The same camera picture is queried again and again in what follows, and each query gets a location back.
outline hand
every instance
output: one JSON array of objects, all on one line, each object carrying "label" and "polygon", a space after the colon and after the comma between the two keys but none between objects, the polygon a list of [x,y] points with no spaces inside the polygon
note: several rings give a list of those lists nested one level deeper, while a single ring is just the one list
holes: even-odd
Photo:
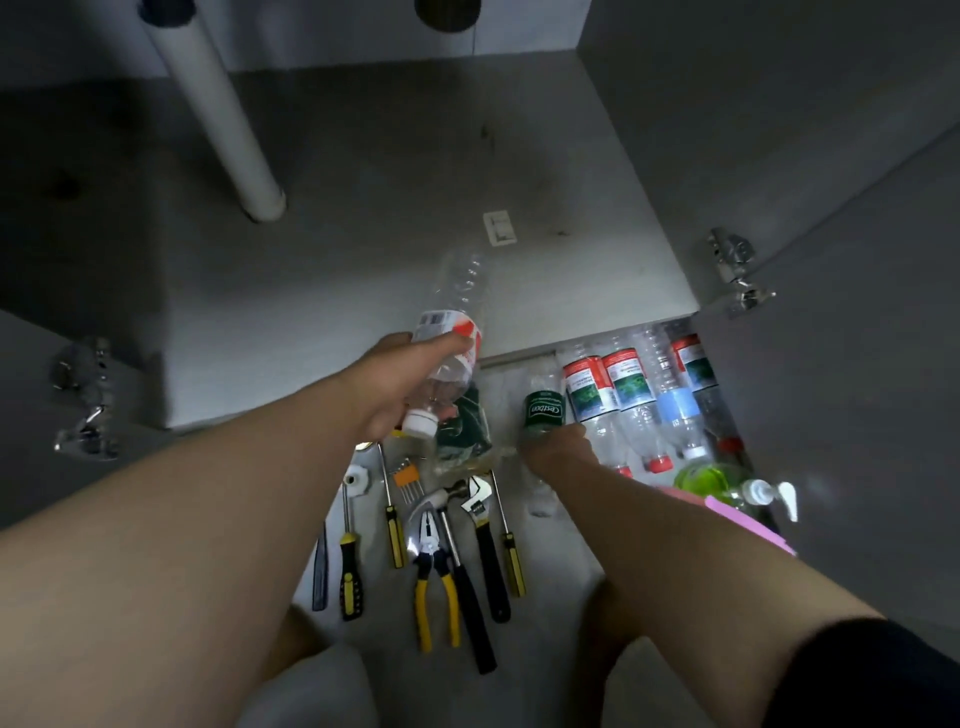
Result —
[{"label": "hand", "polygon": [[546,480],[546,471],[561,457],[574,457],[597,464],[597,456],[586,437],[583,425],[564,425],[540,437],[531,437],[520,443],[520,457],[531,473]]},{"label": "hand", "polygon": [[[364,415],[360,442],[374,442],[389,435],[403,418],[404,398],[444,359],[472,346],[469,337],[457,333],[416,344],[411,344],[410,339],[408,331],[387,334],[338,375],[354,392]],[[451,407],[449,412],[441,413],[440,419],[455,414],[456,408]]]}]

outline cabinet door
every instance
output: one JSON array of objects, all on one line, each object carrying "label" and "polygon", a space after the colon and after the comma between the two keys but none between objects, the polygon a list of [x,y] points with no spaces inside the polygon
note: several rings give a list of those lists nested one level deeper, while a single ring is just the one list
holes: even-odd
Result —
[{"label": "cabinet door", "polygon": [[50,383],[51,365],[70,342],[3,311],[0,341],[0,529],[172,441],[172,433],[133,421],[149,387],[140,372],[112,362],[119,457],[94,462],[54,452],[58,430],[84,415],[76,394]]},{"label": "cabinet door", "polygon": [[752,277],[777,297],[695,325],[783,534],[898,619],[960,627],[960,131]]}]

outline white pipe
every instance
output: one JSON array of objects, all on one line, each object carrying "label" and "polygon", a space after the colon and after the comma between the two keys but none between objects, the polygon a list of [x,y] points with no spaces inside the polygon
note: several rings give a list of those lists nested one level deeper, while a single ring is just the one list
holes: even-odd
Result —
[{"label": "white pipe", "polygon": [[270,171],[200,16],[194,13],[178,27],[146,21],[143,25],[204,127],[236,187],[240,205],[257,222],[280,218],[287,208],[286,195]]}]

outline forearm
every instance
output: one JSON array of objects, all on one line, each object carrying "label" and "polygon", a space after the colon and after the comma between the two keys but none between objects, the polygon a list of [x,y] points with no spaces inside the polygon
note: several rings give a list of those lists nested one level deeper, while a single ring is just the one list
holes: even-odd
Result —
[{"label": "forearm", "polygon": [[62,722],[51,713],[60,710],[76,723],[230,720],[364,414],[333,377],[0,535],[7,718]]},{"label": "forearm", "polygon": [[559,456],[557,491],[644,634],[722,726],[757,726],[796,648],[878,617],[786,552],[706,508]]}]

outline green label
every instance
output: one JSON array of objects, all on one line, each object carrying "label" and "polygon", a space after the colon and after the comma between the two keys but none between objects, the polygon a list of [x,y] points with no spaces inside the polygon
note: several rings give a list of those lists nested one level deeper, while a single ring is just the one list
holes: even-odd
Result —
[{"label": "green label", "polygon": [[523,401],[523,426],[564,424],[564,396],[559,392],[543,390],[527,395]]}]

